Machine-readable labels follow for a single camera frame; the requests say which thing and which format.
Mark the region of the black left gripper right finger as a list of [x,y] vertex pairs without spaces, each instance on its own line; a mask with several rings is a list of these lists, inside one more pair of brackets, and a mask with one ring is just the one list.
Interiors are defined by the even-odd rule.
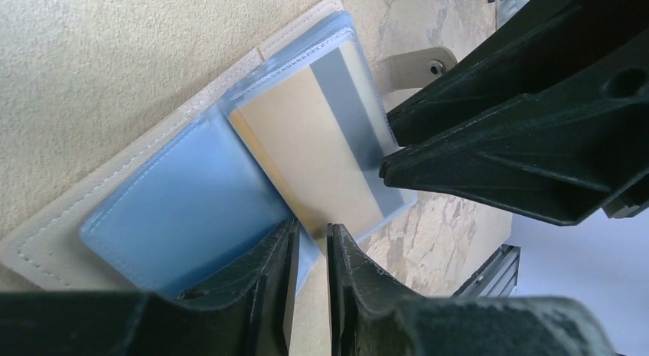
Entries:
[[580,302],[560,297],[428,298],[365,254],[343,224],[327,228],[335,355],[611,355]]

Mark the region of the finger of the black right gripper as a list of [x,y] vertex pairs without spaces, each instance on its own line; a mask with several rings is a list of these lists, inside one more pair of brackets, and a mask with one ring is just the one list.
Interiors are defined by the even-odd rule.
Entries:
[[540,93],[648,28],[648,0],[530,0],[445,75],[391,110],[416,145],[520,94]]
[[451,194],[558,226],[648,207],[648,34],[538,94],[385,158],[391,187]]

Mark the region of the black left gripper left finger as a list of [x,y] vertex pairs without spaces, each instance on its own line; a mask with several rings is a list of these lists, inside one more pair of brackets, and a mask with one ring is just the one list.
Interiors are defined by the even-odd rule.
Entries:
[[3,355],[287,355],[299,225],[176,299],[147,291],[4,292]]

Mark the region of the beige leather card holder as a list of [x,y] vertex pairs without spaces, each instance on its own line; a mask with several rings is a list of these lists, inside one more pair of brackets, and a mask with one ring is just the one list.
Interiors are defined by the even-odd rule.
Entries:
[[[174,298],[298,218],[227,118],[266,81],[305,67],[346,35],[341,0],[323,0],[253,48],[170,116],[1,241],[1,262],[45,290],[137,287]],[[392,55],[368,70],[378,97],[422,88],[445,47]],[[321,257],[299,222],[298,281]]]

